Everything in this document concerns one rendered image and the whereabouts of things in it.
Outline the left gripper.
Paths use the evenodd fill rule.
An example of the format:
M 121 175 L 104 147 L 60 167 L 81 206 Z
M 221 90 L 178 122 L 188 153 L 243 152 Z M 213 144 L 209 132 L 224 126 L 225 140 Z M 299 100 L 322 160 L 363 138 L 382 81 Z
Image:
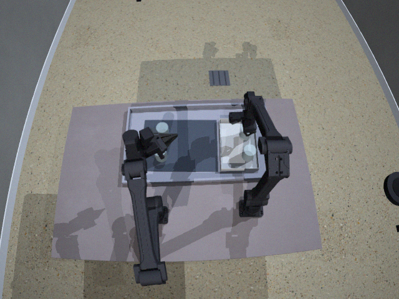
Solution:
M 167 151 L 167 147 L 169 147 L 169 145 L 171 144 L 171 142 L 178 137 L 178 134 L 166 134 L 166 133 L 159 133 L 159 136 L 157 137 L 157 139 L 155 140 L 157 145 L 159 146 L 159 153 L 158 156 L 160 157 L 160 159 L 164 159 L 165 156 L 163 155 L 163 153 L 165 151 Z M 143 149 L 144 155 L 147 158 L 146 152 Z

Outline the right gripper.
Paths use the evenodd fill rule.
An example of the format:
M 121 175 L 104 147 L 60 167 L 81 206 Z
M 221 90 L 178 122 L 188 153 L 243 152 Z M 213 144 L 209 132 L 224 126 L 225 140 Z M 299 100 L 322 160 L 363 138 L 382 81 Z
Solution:
M 250 126 L 243 126 L 243 133 L 246 136 L 250 136 L 251 134 L 256 133 L 256 130 L 257 130 L 256 120 L 255 120 L 255 118 L 254 119 L 247 118 L 247 119 L 252 120 L 252 122 L 251 122 Z M 250 134 L 247 134 L 247 133 L 250 133 Z

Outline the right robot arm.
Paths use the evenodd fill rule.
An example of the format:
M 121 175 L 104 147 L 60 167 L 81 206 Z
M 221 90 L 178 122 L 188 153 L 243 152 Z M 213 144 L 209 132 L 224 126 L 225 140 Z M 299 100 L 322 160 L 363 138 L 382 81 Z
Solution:
M 229 122 L 233 125 L 243 120 L 243 126 L 250 126 L 252 120 L 247 118 L 255 118 L 262 134 L 257 146 L 260 154 L 264 154 L 266 171 L 256 187 L 244 190 L 244 200 L 239 201 L 239 216 L 262 217 L 263 206 L 268 204 L 270 198 L 269 193 L 280 180 L 290 176 L 289 154 L 292 154 L 292 143 L 288 136 L 282 136 L 276 130 L 262 96 L 255 96 L 254 92 L 245 93 L 244 107 L 242 112 L 229 112 Z

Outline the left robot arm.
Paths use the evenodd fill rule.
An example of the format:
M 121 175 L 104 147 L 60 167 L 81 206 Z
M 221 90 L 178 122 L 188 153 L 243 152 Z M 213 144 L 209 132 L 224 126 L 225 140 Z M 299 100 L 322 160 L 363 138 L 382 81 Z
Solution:
M 140 264 L 134 264 L 133 271 L 136 283 L 141 286 L 162 285 L 168 277 L 165 261 L 160 261 L 158 224 L 168 223 L 168 208 L 163 206 L 161 196 L 147 197 L 147 161 L 143 152 L 145 150 L 147 158 L 159 153 L 155 141 L 159 134 L 156 128 L 146 127 L 139 135 L 137 130 L 127 130 L 122 135 L 127 157 L 123 160 L 122 175 L 132 198 L 140 251 Z

